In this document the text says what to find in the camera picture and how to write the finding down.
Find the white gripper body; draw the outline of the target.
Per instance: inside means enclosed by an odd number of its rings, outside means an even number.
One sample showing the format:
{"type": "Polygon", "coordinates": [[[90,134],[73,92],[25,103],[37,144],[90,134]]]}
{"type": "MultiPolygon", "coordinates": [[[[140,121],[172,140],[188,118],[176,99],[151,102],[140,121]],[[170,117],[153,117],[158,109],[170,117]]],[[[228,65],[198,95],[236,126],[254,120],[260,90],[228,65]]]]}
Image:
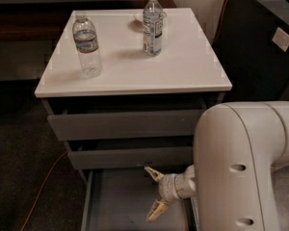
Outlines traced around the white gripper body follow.
{"type": "Polygon", "coordinates": [[[182,182],[181,174],[165,174],[159,182],[159,194],[166,202],[182,200],[178,188],[182,182]]]}

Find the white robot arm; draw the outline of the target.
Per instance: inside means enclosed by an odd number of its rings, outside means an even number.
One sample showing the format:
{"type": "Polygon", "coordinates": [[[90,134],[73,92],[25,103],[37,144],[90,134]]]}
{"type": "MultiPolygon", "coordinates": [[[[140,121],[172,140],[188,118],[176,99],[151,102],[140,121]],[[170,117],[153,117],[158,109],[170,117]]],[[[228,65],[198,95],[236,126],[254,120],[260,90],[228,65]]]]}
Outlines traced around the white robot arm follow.
{"type": "Polygon", "coordinates": [[[161,198],[146,219],[197,199],[199,231],[280,231],[272,173],[289,166],[289,101],[228,102],[200,117],[194,163],[181,174],[145,170],[161,198]]]}

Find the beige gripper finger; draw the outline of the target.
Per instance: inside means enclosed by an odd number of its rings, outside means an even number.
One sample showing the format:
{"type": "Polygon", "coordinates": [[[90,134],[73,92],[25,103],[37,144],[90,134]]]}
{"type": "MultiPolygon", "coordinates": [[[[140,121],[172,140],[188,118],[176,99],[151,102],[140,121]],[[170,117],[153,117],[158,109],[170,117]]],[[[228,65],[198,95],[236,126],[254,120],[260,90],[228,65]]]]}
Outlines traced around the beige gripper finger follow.
{"type": "Polygon", "coordinates": [[[152,167],[145,167],[144,170],[150,174],[150,176],[155,182],[160,182],[164,177],[163,173],[159,172],[158,170],[152,167]]]}
{"type": "Polygon", "coordinates": [[[164,214],[168,210],[169,206],[170,204],[166,200],[156,199],[153,202],[148,214],[146,215],[146,221],[152,222],[156,220],[158,217],[160,217],[162,214],[164,214]]]}

